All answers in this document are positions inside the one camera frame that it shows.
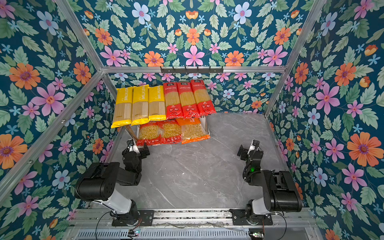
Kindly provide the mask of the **red spaghetti pack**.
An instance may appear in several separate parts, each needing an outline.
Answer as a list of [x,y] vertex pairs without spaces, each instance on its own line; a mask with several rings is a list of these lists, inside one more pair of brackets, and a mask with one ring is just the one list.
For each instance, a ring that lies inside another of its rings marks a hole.
[[182,105],[176,83],[164,83],[167,120],[183,117]]
[[182,112],[185,119],[198,118],[200,116],[191,83],[177,83]]
[[202,80],[191,80],[191,87],[197,103],[200,116],[216,114],[214,104],[208,94],[207,88]]

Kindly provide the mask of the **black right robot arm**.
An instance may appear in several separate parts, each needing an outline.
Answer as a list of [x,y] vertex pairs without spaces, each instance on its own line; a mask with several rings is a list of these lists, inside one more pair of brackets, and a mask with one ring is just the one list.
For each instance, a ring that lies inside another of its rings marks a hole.
[[261,198],[247,203],[242,219],[257,225],[265,223],[273,213],[284,215],[302,210],[303,201],[290,172],[262,169],[264,151],[260,148],[260,141],[253,140],[248,149],[241,145],[237,156],[246,162],[242,172],[244,182],[260,187],[263,192]]

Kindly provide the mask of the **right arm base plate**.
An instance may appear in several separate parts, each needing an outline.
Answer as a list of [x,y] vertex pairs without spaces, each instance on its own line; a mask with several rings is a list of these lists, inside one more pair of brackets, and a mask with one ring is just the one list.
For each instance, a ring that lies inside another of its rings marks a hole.
[[230,209],[234,226],[272,226],[273,220],[269,215],[255,215],[245,209]]

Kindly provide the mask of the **red macaroni bag front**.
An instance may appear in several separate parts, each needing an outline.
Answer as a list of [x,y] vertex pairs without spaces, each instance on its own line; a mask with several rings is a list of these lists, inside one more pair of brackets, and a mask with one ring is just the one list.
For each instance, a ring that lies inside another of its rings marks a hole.
[[158,122],[161,130],[162,144],[178,144],[182,142],[182,128],[176,120]]

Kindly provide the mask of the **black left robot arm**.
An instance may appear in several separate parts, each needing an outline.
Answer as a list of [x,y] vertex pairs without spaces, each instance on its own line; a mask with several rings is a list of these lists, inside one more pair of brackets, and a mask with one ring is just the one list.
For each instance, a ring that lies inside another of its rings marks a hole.
[[138,186],[142,178],[142,160],[149,155],[145,142],[135,144],[129,140],[122,152],[125,167],[121,168],[119,162],[91,164],[76,184],[75,197],[106,207],[116,224],[139,225],[142,218],[136,202],[123,196],[116,185]]

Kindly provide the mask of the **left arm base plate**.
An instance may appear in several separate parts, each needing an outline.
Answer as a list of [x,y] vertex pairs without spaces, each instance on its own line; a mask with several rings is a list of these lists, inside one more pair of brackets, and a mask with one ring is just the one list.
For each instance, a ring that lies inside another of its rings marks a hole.
[[113,219],[113,227],[149,227],[154,220],[153,210],[131,210],[127,214],[116,215]]

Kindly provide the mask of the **orange macaroni bag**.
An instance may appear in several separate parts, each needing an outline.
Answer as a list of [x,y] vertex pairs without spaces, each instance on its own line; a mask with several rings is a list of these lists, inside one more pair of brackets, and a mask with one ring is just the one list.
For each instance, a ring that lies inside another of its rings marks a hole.
[[210,135],[203,128],[203,125],[199,118],[192,119],[176,119],[179,126],[182,128],[182,144],[188,144],[193,142],[199,142],[207,140]]

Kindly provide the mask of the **yellow spaghetti pack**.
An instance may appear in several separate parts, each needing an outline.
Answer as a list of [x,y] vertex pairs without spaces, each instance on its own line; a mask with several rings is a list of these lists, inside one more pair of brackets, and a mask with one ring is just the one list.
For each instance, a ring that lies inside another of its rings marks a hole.
[[112,129],[132,123],[133,89],[133,87],[117,89]]
[[149,86],[139,86],[133,89],[132,126],[149,122]]
[[163,86],[149,88],[149,121],[165,121],[166,104]]

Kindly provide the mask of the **red macaroni bag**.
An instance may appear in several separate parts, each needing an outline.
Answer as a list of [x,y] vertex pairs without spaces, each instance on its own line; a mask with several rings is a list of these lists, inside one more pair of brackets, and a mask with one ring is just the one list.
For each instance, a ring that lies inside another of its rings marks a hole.
[[182,128],[176,120],[158,122],[161,130],[162,144],[178,144],[182,142]]
[[161,144],[161,129],[156,122],[149,122],[139,127],[138,146]]

